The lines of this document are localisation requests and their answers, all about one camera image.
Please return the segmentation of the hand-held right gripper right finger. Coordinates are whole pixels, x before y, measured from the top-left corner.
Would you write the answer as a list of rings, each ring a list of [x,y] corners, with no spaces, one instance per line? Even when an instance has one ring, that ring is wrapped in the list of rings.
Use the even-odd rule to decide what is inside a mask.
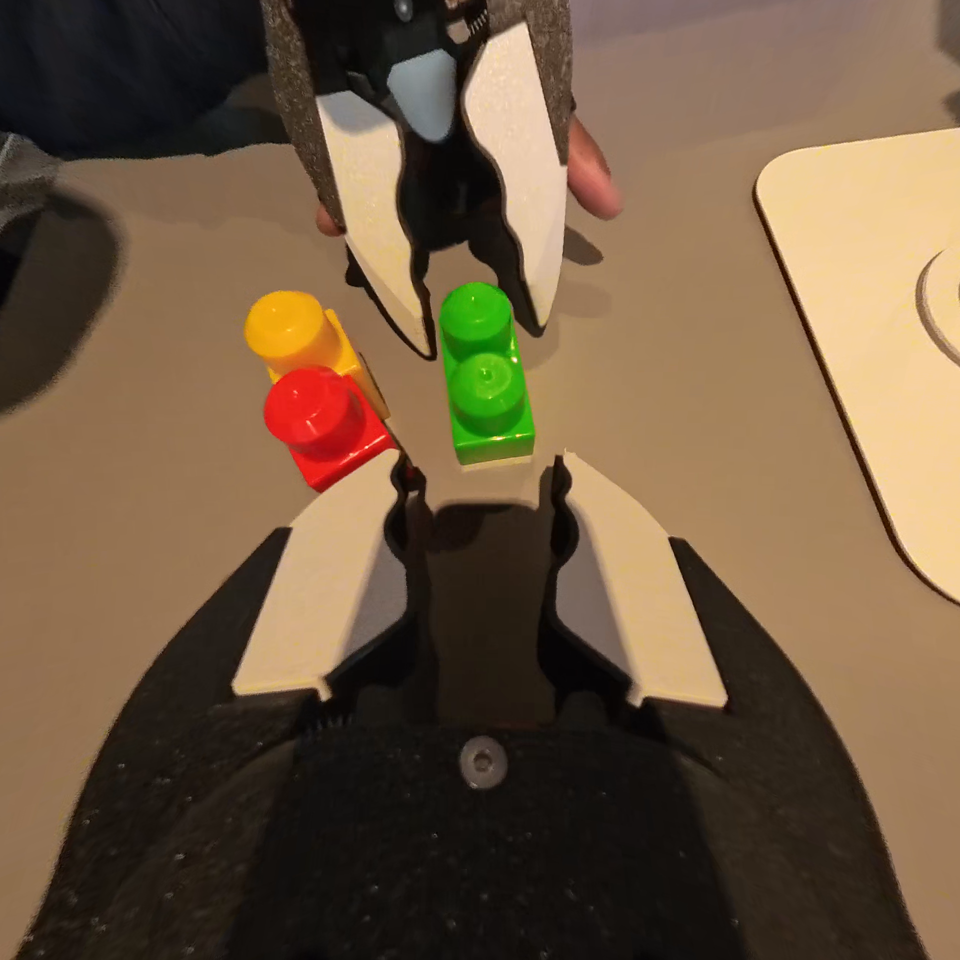
[[[571,450],[556,456],[550,481],[538,664],[558,701],[586,690],[615,709],[724,709],[728,692],[664,527]]]

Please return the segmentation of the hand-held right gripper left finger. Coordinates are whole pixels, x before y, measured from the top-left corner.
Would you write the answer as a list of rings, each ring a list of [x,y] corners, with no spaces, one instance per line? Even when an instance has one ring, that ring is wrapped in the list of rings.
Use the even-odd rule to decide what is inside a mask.
[[[321,701],[408,612],[406,566],[388,536],[404,458],[389,449],[317,494],[289,536],[231,682],[239,698],[313,691]]]

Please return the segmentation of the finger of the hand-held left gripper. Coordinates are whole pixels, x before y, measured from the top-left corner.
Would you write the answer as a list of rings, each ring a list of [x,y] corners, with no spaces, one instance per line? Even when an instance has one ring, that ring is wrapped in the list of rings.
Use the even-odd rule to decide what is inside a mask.
[[[531,335],[543,335],[565,247],[570,21],[485,26],[462,62],[462,118],[498,180],[521,324]]]
[[[342,209],[346,244],[398,335],[432,358],[426,307],[402,223],[402,134],[397,122],[355,93],[316,99]]]

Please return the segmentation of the yellow single-stud block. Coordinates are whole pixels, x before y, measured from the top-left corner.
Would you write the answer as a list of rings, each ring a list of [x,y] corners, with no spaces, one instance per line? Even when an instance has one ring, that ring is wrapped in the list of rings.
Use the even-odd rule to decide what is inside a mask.
[[[353,379],[382,421],[390,419],[389,407],[362,354],[336,313],[312,294],[276,291],[260,297],[246,315],[244,336],[272,383],[295,370],[330,368]]]

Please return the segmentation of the red single-stud block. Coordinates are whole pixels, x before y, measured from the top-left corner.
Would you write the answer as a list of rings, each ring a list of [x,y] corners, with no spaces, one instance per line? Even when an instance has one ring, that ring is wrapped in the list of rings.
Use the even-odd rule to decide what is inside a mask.
[[[354,379],[328,366],[302,367],[279,378],[267,394],[263,419],[318,494],[378,455],[400,450]]]

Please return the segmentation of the green two-stud block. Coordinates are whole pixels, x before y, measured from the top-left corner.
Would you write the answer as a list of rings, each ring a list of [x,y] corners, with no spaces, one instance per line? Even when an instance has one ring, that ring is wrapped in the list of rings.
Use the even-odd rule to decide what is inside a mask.
[[[497,286],[462,284],[443,300],[438,345],[452,446],[463,468],[533,454],[536,427],[510,299]]]

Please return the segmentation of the person's left forearm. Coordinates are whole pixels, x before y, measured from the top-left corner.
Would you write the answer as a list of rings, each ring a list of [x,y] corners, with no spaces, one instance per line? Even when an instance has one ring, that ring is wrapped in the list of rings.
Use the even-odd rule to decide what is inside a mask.
[[[267,70],[258,1],[3,1],[1,128],[54,156],[171,134]]]

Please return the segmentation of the person's left hand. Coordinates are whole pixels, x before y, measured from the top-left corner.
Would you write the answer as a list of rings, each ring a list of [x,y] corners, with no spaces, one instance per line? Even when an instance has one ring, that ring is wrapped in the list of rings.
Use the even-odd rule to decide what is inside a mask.
[[[592,217],[609,222],[622,212],[622,195],[606,157],[574,114],[569,124],[567,182],[577,204]]]

